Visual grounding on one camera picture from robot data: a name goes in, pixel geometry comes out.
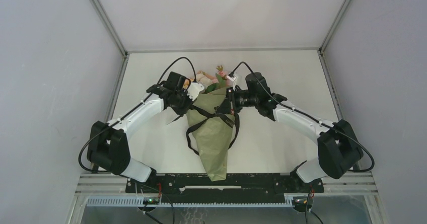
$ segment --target black strap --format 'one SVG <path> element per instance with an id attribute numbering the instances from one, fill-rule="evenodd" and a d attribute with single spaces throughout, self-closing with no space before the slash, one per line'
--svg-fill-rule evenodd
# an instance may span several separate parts
<path id="1" fill-rule="evenodd" d="M 191 106 L 190 109 L 196 110 L 199 114 L 201 114 L 201 115 L 203 115 L 203 116 L 206 117 L 205 120 L 203 120 L 203 121 L 201 121 L 201 122 L 199 122 L 199 123 L 197 123 L 197 124 L 189 127 L 187 129 L 187 131 L 185 132 L 185 135 L 187 137 L 188 147 L 191 150 L 193 150 L 193 152 L 195 154 L 199 155 L 199 152 L 197 150 L 193 149 L 193 147 L 191 147 L 190 133 L 198 130 L 206 121 L 208 121 L 209 119 L 211 119 L 213 117 L 219 117 L 222 121 L 224 121 L 225 124 L 227 124 L 231 128 L 233 128 L 234 125 L 236 126 L 236 134 L 234 135 L 234 138 L 230 142 L 230 145 L 229 145 L 228 148 L 230 149 L 231 146 L 233 146 L 234 142 L 236 141 L 237 134 L 239 134 L 239 129 L 240 129 L 240 118 L 239 118 L 238 114 L 235 115 L 235 120 L 234 120 L 234 123 L 233 123 L 233 121 L 229 117 L 227 117 L 226 115 L 224 115 L 224 114 L 211 114 L 211 113 L 208 113 L 207 111 L 205 111 L 205 110 L 203 110 L 203 109 L 201 109 L 199 107 L 196 107 L 196 106 Z"/>

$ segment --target black motor joint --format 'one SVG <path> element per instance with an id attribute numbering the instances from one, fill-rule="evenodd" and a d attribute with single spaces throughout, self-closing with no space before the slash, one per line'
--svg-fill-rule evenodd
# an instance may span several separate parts
<path id="1" fill-rule="evenodd" d="M 187 113 L 193 101 L 183 89 L 187 78 L 176 72 L 170 72 L 166 81 L 148 88 L 147 93 L 153 93 L 164 100 L 165 109 L 170 107 L 178 115 Z"/>
<path id="2" fill-rule="evenodd" d="M 273 109 L 277 102 L 271 99 L 272 95 L 277 101 L 285 101 L 286 97 L 279 94 L 272 94 L 267 85 L 267 81 L 259 72 L 251 73 L 245 77 L 247 90 L 242 90 L 236 86 L 227 89 L 227 95 L 219 107 L 216 108 L 217 114 L 236 114 L 244 107 L 255 107 L 259 114 L 268 117 L 274 121 Z"/>

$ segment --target metal frame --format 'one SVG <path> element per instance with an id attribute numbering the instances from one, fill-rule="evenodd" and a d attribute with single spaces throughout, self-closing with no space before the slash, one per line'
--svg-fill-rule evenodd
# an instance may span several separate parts
<path id="1" fill-rule="evenodd" d="M 120 53 L 122 54 L 123 57 L 126 57 L 126 55 L 127 55 L 126 50 L 124 49 L 124 46 L 123 46 L 122 42 L 120 41 L 120 38 L 119 38 L 116 30 L 114 29 L 110 19 L 108 18 L 107 13 L 104 10 L 104 7 L 102 7 L 101 2 L 99 0 L 90 0 L 90 1 L 91 1 L 92 5 L 94 6 L 96 13 L 100 17 L 105 28 L 107 29 L 108 33 L 113 38 L 113 41 L 116 44 L 118 50 L 120 51 Z"/>
<path id="2" fill-rule="evenodd" d="M 339 25 L 339 23 L 341 22 L 345 12 L 348 9 L 348 6 L 350 5 L 352 0 L 344 0 L 344 2 L 341 5 L 341 8 L 338 11 L 338 14 L 336 15 L 334 22 L 332 23 L 331 27 L 329 28 L 328 33 L 326 34 L 325 39 L 322 42 L 322 45 L 319 48 L 319 51 L 321 54 L 323 54 L 323 52 L 325 52 L 326 47 L 328 46 L 333 34 L 335 33 L 335 30 L 337 28 L 337 26 Z"/>
<path id="3" fill-rule="evenodd" d="M 126 193 L 127 178 L 112 174 L 81 174 L 73 205 L 68 214 L 67 223 L 80 223 L 86 206 L 134 207 L 144 206 L 144 199 L 157 197 L 156 194 L 136 195 Z M 388 224 L 379 198 L 372 173 L 346 173 L 336 180 L 322 178 L 324 193 L 316 196 L 363 196 L 373 224 Z M 292 207 L 294 197 L 306 196 L 305 193 L 284 194 L 283 203 L 233 204 L 233 203 L 174 203 L 175 207 Z M 169 203 L 148 205 L 149 207 L 169 207 Z"/>
<path id="4" fill-rule="evenodd" d="M 109 20 L 102 4 L 99 0 L 90 0 L 97 14 L 103 22 L 108 33 L 113 38 L 118 50 L 123 55 L 123 62 L 118 74 L 115 91 L 112 95 L 111 102 L 107 112 L 107 119 L 113 115 L 115 104 L 117 102 L 121 83 L 129 58 L 128 52 L 121 43 L 117 32 Z M 320 62 L 326 77 L 326 81 L 331 93 L 332 101 L 339 119 L 343 118 L 340 108 L 339 98 L 337 96 L 333 79 L 329 73 L 327 63 L 324 59 L 324 51 L 328 46 L 337 26 L 342 20 L 348 6 L 352 0 L 344 0 L 333 24 L 331 25 L 323 43 L 317 49 Z M 255 50 L 313 50 L 316 48 L 259 48 L 259 49 L 200 49 L 200 50 L 157 50 L 157 51 L 132 51 L 130 53 L 152 53 L 152 52 L 203 52 L 203 51 L 255 51 Z M 317 196 L 343 196 L 358 195 L 364 196 L 368 208 L 368 213 L 373 224 L 388 224 L 382 202 L 371 173 L 346 173 L 342 178 L 335 180 L 330 177 L 322 178 L 325 192 L 316 193 Z M 86 206 L 141 206 L 144 198 L 156 197 L 156 194 L 145 194 L 138 196 L 135 194 L 125 193 L 126 178 L 111 174 L 81 174 L 76 192 L 68 213 L 66 223 L 81 223 L 83 212 Z M 294 197 L 305 196 L 306 194 L 284 194 L 283 203 L 260 203 L 260 204 L 197 204 L 197 203 L 175 203 L 176 207 L 291 207 L 291 200 Z M 169 206 L 168 203 L 160 202 L 158 205 L 151 206 Z"/>
<path id="5" fill-rule="evenodd" d="M 129 54 L 126 55 L 126 57 L 123 59 L 123 62 L 121 64 L 120 71 L 119 71 L 119 74 L 117 76 L 117 81 L 116 81 L 116 84 L 114 86 L 114 92 L 113 92 L 113 95 L 111 96 L 111 100 L 110 100 L 110 103 L 108 105 L 108 111 L 107 111 L 107 114 L 105 116 L 105 121 L 108 121 L 111 118 L 113 118 L 114 108 L 116 108 L 117 99 L 119 97 L 120 88 L 121 88 L 121 84 L 123 83 L 124 73 L 126 72 L 126 67 L 127 67 L 128 61 L 129 61 Z"/>

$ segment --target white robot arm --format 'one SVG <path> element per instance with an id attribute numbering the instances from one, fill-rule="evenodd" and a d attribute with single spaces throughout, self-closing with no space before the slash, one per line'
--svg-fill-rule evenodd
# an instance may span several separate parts
<path id="1" fill-rule="evenodd" d="M 178 115 L 188 111 L 204 87 L 194 82 L 185 90 L 182 88 L 185 79 L 171 72 L 166 81 L 151 86 L 147 90 L 149 95 L 123 116 L 107 123 L 96 122 L 88 141 L 88 160 L 115 175 L 145 182 L 153 169 L 131 157 L 128 140 L 150 118 L 168 107 Z"/>
<path id="2" fill-rule="evenodd" d="M 248 89 L 241 90 L 233 82 L 216 113 L 234 114 L 243 107 L 255 107 L 262 116 L 284 123 L 310 138 L 318 146 L 318 158 L 302 162 L 291 172 L 298 181 L 310 183 L 325 176 L 339 179 L 363 157 L 348 122 L 333 123 L 307 114 L 286 97 L 271 93 L 259 72 L 247 75 L 245 80 Z"/>

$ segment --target white wall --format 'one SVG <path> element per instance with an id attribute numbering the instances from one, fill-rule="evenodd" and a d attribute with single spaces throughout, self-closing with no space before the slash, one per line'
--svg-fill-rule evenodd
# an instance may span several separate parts
<path id="1" fill-rule="evenodd" d="M 327 48 L 390 223 L 425 223 L 427 0 L 354 0 Z"/>
<path id="2" fill-rule="evenodd" d="M 64 223 L 121 56 L 89 0 L 0 0 L 0 223 Z"/>
<path id="3" fill-rule="evenodd" d="M 344 0 L 100 0 L 129 51 L 317 47 Z"/>

